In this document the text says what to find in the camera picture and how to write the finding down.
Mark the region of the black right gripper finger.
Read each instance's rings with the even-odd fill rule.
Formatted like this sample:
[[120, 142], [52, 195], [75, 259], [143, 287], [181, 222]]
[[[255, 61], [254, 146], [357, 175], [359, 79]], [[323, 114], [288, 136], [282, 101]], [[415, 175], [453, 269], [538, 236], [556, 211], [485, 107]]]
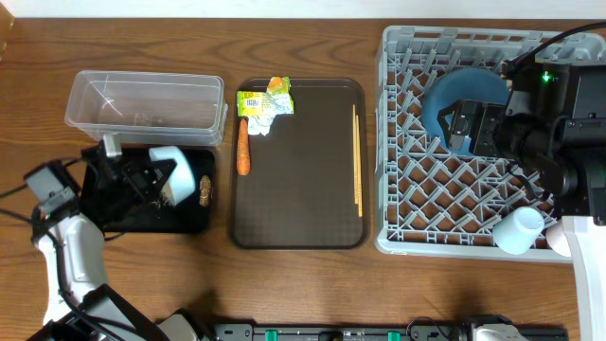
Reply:
[[464, 99], [456, 100], [450, 105], [439, 109], [437, 113], [437, 122], [439, 124], [456, 124], [465, 118]]
[[443, 132], [443, 140], [451, 151], [459, 151], [462, 147], [462, 137], [455, 131], [456, 117], [453, 113], [439, 114], [438, 124]]

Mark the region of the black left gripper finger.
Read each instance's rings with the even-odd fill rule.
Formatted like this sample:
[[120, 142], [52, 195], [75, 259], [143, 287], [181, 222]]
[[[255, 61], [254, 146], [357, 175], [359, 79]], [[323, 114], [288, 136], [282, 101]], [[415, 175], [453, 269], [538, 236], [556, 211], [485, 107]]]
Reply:
[[175, 168], [176, 162], [173, 159], [135, 159], [127, 164], [127, 180], [133, 183], [160, 183], [167, 181]]
[[134, 179], [134, 188], [137, 196], [143, 204], [152, 204], [157, 208], [161, 206], [170, 206], [170, 199], [165, 187], [167, 179], [148, 179], [136, 177]]

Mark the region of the dark blue plate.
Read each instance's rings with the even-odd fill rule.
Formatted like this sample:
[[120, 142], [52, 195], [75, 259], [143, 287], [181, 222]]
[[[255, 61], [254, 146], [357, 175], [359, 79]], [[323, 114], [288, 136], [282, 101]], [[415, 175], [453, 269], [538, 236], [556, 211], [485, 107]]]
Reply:
[[444, 74], [424, 92], [421, 106], [422, 126], [430, 138], [438, 137], [444, 150], [464, 156], [470, 153], [471, 139], [466, 137], [461, 150], [450, 149], [439, 126], [438, 112], [460, 99], [506, 104], [509, 90], [497, 74], [481, 68], [461, 68]]

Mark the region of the light blue bowl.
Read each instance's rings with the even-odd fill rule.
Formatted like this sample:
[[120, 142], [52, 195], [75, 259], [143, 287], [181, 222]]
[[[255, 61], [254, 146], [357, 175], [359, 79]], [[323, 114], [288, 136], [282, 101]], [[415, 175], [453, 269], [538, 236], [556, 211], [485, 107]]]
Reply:
[[196, 189], [193, 172], [183, 152], [176, 146], [149, 149], [151, 161], [173, 160], [176, 167], [162, 188], [162, 195], [171, 206], [178, 206]]

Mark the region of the light blue cup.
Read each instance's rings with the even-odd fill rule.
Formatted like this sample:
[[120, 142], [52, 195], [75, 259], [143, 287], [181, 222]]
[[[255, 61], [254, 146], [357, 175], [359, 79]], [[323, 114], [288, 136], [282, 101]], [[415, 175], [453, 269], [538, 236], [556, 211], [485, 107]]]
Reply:
[[544, 230], [544, 217], [539, 210], [522, 206], [513, 210], [492, 229], [494, 243], [511, 255], [528, 251]]

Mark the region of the pink cup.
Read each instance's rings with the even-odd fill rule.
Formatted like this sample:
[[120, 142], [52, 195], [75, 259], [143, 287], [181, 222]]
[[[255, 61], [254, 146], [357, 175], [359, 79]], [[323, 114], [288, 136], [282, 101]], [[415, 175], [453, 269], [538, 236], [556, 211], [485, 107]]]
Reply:
[[557, 221], [545, 230], [548, 246], [557, 254], [570, 258], [571, 251], [565, 236], [562, 220]]

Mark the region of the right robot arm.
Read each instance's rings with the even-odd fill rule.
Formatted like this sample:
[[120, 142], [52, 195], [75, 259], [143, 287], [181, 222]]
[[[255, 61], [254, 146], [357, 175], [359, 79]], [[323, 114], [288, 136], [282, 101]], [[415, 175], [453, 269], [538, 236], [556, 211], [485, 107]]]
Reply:
[[581, 337], [604, 339], [604, 65], [531, 63], [504, 78], [456, 70], [431, 86], [422, 119], [451, 153], [539, 173], [571, 251]]

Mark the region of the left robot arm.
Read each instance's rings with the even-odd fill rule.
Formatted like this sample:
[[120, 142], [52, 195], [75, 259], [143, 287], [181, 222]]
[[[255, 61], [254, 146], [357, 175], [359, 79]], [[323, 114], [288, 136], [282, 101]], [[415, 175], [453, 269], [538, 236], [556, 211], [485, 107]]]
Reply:
[[105, 244], [125, 233], [197, 233], [208, 223], [214, 157], [178, 147], [85, 149], [84, 183], [54, 160], [25, 177], [40, 203], [28, 222], [44, 255], [48, 304], [36, 340], [203, 340], [185, 310], [154, 323], [109, 284]]

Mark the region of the grey plastic dishwasher rack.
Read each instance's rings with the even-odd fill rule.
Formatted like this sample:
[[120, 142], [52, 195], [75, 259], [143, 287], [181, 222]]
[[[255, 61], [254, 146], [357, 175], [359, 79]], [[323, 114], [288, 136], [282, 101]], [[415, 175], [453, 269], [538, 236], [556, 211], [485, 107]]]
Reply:
[[440, 147], [422, 126], [424, 92], [444, 74], [503, 63], [536, 50], [550, 62], [603, 62], [604, 39], [589, 32], [558, 41], [552, 31], [391, 26], [377, 53], [376, 247], [385, 254], [507, 260], [492, 229], [518, 207], [558, 221], [539, 174], [499, 158]]

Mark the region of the black tray bin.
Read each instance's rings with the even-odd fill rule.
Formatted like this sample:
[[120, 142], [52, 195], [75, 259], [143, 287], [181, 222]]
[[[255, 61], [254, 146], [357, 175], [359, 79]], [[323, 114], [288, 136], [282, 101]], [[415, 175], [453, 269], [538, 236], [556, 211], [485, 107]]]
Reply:
[[[191, 167], [196, 185], [194, 192], [183, 202], [178, 206], [159, 208], [142, 203], [121, 222], [95, 224], [104, 232], [196, 234], [203, 231], [208, 225], [212, 195], [210, 205], [201, 206], [199, 183], [204, 175], [208, 175], [213, 192], [215, 158], [206, 150], [180, 150]], [[119, 161], [127, 174], [127, 164], [135, 159], [151, 160], [149, 149], [127, 148], [119, 159], [111, 160]]]

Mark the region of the clear plastic bin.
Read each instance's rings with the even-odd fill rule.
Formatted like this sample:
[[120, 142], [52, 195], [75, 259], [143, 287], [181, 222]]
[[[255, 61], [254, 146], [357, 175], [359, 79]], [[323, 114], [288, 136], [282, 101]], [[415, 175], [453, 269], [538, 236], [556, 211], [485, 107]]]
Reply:
[[227, 110], [218, 76], [84, 70], [74, 78], [64, 121], [95, 140], [215, 147]]

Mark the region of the orange carrot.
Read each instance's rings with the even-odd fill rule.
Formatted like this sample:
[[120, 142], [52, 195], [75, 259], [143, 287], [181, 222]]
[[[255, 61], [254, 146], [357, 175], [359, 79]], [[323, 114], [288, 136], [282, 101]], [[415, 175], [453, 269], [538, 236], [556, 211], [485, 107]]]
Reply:
[[251, 156], [249, 148], [248, 122], [246, 118], [240, 121], [237, 142], [237, 172], [239, 175], [248, 175], [251, 170]]

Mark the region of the wooden chopstick right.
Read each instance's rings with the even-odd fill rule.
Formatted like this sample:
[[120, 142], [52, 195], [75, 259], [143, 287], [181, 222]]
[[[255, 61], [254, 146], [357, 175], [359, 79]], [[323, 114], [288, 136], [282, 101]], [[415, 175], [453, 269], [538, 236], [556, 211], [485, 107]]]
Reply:
[[364, 216], [363, 209], [363, 192], [362, 192], [362, 174], [361, 174], [361, 153], [360, 153], [360, 133], [359, 133], [359, 118], [354, 115], [354, 130], [355, 130], [355, 147], [356, 147], [356, 170], [357, 170], [357, 199], [358, 199], [358, 215], [360, 218]]

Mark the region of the wooden chopstick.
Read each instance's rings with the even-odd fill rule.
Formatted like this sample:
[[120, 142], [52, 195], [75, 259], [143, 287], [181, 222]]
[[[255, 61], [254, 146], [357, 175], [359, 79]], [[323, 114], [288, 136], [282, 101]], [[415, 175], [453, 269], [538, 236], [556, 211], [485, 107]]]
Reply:
[[352, 159], [353, 159], [353, 183], [354, 183], [354, 203], [359, 205], [358, 197], [358, 165], [357, 165], [357, 129], [356, 129], [356, 106], [352, 104]]
[[359, 118], [354, 115], [354, 130], [355, 130], [355, 147], [356, 147], [356, 170], [357, 170], [357, 199], [358, 199], [358, 215], [360, 218], [364, 216], [363, 209], [363, 192], [362, 192], [362, 174], [361, 174], [361, 153], [360, 153], [360, 133], [359, 133]]

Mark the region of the wooden chopstick left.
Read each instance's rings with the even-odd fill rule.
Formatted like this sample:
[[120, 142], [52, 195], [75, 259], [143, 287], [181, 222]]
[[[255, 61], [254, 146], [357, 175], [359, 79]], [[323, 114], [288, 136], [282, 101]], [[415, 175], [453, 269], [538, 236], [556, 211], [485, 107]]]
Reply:
[[352, 104], [352, 159], [353, 159], [353, 183], [354, 183], [354, 203], [359, 205], [358, 197], [358, 165], [357, 165], [357, 129], [356, 129], [356, 106]]

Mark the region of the yellow green snack wrapper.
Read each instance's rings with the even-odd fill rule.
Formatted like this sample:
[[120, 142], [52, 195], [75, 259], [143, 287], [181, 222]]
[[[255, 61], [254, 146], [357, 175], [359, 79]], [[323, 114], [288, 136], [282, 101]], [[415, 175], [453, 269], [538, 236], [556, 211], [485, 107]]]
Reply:
[[289, 77], [272, 77], [264, 92], [237, 93], [238, 116], [246, 118], [249, 135], [267, 135], [277, 116], [294, 114], [290, 90]]

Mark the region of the brown serving tray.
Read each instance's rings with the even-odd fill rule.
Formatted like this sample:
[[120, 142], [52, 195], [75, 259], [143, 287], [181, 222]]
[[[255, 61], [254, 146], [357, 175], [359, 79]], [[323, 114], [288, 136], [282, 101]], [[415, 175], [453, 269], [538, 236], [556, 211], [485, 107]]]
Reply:
[[365, 94], [351, 79], [293, 79], [294, 113], [249, 138], [252, 168], [232, 175], [228, 233], [243, 249], [352, 249], [370, 230], [368, 171], [355, 201], [353, 136]]

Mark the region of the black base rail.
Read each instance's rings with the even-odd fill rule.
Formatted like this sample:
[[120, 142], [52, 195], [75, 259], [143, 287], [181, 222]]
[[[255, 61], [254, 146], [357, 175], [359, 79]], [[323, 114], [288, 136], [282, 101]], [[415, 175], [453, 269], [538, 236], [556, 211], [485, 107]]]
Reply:
[[403, 326], [255, 326], [221, 324], [205, 337], [210, 341], [568, 341], [559, 327], [517, 327], [502, 315], [477, 315], [443, 324], [426, 316]]

